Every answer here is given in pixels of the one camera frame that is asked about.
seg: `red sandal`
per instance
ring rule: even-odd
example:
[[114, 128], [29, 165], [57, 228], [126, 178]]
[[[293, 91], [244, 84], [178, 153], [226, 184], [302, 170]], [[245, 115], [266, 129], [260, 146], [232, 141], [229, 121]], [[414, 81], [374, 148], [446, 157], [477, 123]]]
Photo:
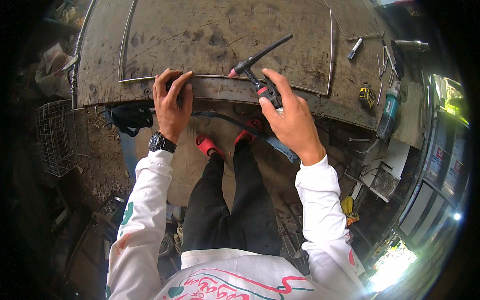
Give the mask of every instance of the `red sandal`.
[[200, 134], [199, 136], [197, 136], [197, 138], [195, 139], [195, 143], [197, 144], [198, 149], [200, 149], [200, 151], [205, 155], [209, 156], [208, 150], [215, 149], [222, 156], [222, 158], [225, 159], [225, 155], [223, 154], [222, 150], [215, 146], [212, 140], [205, 134]]
[[[262, 130], [262, 123], [257, 119], [250, 120], [250, 121], [246, 122], [245, 124], [247, 126], [254, 127], [254, 128], [258, 129], [259, 131]], [[237, 136], [237, 138], [235, 139], [234, 145], [236, 145], [238, 143], [238, 141], [241, 139], [241, 137], [243, 137], [246, 134], [249, 135], [250, 137], [252, 137], [252, 139], [250, 140], [250, 143], [253, 142], [253, 140], [257, 137], [256, 135], [254, 135], [251, 132], [246, 131], [244, 129], [244, 130], [242, 130], [242, 132], [240, 132], [240, 135]]]

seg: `wire basket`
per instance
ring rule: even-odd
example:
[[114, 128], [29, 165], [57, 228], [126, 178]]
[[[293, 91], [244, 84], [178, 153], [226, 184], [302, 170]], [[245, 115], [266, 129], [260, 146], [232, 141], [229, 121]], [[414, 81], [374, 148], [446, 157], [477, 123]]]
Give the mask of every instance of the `wire basket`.
[[62, 177], [90, 157], [86, 109], [72, 100], [47, 103], [36, 110], [37, 139], [47, 173]]

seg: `grinding disc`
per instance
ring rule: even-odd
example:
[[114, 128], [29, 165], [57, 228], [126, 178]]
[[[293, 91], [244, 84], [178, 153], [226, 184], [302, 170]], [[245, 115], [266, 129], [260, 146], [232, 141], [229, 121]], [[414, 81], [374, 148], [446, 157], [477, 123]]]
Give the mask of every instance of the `grinding disc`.
[[402, 100], [402, 103], [405, 103], [407, 101], [408, 97], [408, 81], [403, 77], [400, 80], [400, 100]]

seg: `person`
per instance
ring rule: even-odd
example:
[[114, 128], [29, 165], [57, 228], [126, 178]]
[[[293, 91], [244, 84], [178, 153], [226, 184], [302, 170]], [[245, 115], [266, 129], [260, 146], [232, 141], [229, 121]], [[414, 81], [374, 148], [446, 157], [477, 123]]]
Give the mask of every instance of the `person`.
[[[159, 133], [135, 170], [137, 181], [110, 250], [107, 299], [363, 298], [347, 244], [337, 174], [328, 165], [307, 103], [292, 92], [284, 76], [268, 69], [263, 73], [277, 86], [284, 110], [279, 115], [270, 101], [260, 98], [262, 113], [277, 138], [301, 159], [295, 186], [303, 204], [302, 248], [308, 253], [311, 279], [279, 257], [274, 207], [250, 149], [255, 136], [242, 131], [235, 141], [231, 213], [221, 189], [224, 155], [207, 136], [197, 137], [197, 146], [210, 159], [187, 206], [181, 270], [161, 283], [157, 260], [166, 227], [170, 162], [193, 101], [192, 85], [186, 84], [183, 104], [177, 105], [177, 95], [192, 72], [180, 76], [167, 92], [166, 82], [180, 75], [167, 69], [153, 85]], [[258, 120], [249, 125], [261, 129]]]

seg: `wristwatch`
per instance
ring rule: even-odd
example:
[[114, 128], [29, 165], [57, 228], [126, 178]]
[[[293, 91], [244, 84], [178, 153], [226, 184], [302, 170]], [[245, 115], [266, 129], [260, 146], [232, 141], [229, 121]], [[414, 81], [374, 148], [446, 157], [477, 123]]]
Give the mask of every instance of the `wristwatch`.
[[152, 152], [158, 150], [165, 150], [171, 153], [175, 153], [177, 145], [165, 138], [160, 132], [155, 132], [150, 138], [150, 142], [148, 143], [148, 149], [150, 149], [150, 151]]

